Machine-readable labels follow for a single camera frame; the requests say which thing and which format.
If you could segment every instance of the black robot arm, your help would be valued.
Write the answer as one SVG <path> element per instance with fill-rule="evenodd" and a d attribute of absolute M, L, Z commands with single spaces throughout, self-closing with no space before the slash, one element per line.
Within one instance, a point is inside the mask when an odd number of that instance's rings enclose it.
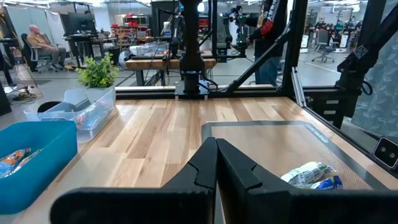
<path fill-rule="evenodd" d="M 397 31 L 398 4 L 381 22 L 370 39 L 364 45 L 351 52 L 337 66 L 337 70 L 341 72 L 341 77 L 336 82 L 336 86 L 345 90 L 360 91 L 365 74 L 379 58 L 379 51 Z"/>

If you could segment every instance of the office chair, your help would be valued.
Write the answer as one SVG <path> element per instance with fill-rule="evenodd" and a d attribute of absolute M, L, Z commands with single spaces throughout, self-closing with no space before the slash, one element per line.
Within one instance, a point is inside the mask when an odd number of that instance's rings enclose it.
<path fill-rule="evenodd" d="M 328 46 L 328 39 L 329 39 L 329 33 L 325 29 L 320 29 L 318 31 L 318 44 L 315 47 L 315 51 L 320 53 L 321 56 L 317 56 L 313 58 L 311 61 L 315 61 L 315 59 L 320 58 L 322 62 L 326 63 L 328 59 L 332 60 L 332 62 L 335 62 L 335 59 L 332 57 L 329 57 L 330 53 L 334 52 L 335 49 L 333 47 Z"/>
<path fill-rule="evenodd" d="M 22 34 L 21 39 L 24 42 L 24 48 L 25 52 L 27 52 L 27 56 L 30 58 L 31 62 L 37 62 L 37 71 L 39 74 L 42 73 L 44 69 L 47 69 L 48 71 L 54 70 L 55 72 L 58 72 L 57 69 L 54 69 L 52 67 L 52 58 L 49 55 L 39 55 L 39 50 L 42 49 L 42 47 L 33 47 L 30 46 L 30 44 L 27 41 L 27 34 Z"/>

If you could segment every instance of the blue plastic tray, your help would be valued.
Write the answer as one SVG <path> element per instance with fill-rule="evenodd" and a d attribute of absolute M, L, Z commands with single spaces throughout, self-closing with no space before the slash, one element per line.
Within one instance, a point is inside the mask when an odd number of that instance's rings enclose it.
<path fill-rule="evenodd" d="M 0 131 L 0 158 L 42 149 L 16 173 L 0 179 L 0 214 L 29 207 L 77 153 L 73 121 L 23 122 Z"/>

